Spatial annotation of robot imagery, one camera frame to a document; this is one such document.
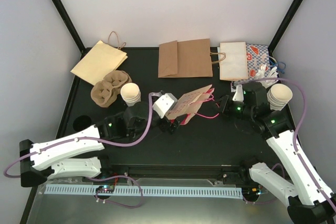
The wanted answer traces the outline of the cake print paper bag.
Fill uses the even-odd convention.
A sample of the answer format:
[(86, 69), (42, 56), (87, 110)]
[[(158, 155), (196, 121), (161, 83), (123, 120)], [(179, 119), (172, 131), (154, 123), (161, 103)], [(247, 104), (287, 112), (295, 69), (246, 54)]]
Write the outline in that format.
[(166, 114), (167, 119), (175, 120), (182, 116), (182, 125), (186, 125), (197, 114), (202, 104), (213, 98), (214, 90), (215, 88), (210, 84), (183, 94), (174, 108)]

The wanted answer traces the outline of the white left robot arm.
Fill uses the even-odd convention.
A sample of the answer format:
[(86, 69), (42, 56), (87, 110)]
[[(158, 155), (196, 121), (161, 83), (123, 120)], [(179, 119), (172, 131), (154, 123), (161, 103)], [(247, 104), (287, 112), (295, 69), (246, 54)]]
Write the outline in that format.
[(133, 147), (146, 137), (151, 127), (173, 132), (178, 124), (167, 115), (174, 106), (175, 102), (162, 98), (150, 104), (138, 102), (75, 134), (43, 143), (21, 141), (20, 185), (35, 187), (54, 178), (78, 176), (108, 181), (113, 174), (111, 166), (102, 163), (99, 157), (84, 159), (78, 155), (102, 151), (107, 145)]

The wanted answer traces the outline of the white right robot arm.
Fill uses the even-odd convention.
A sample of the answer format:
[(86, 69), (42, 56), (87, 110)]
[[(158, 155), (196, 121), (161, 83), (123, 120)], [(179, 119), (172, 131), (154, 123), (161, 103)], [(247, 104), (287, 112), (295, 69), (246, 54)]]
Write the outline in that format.
[(335, 192), (323, 181), (298, 142), (298, 127), (292, 127), (283, 108), (292, 90), (275, 83), (265, 88), (260, 81), (236, 85), (233, 96), (215, 103), (220, 114), (248, 121), (278, 156), (290, 179), (278, 175), (265, 163), (252, 158), (242, 162), (239, 179), (256, 182), (270, 191), (287, 208), (293, 223), (333, 223)]

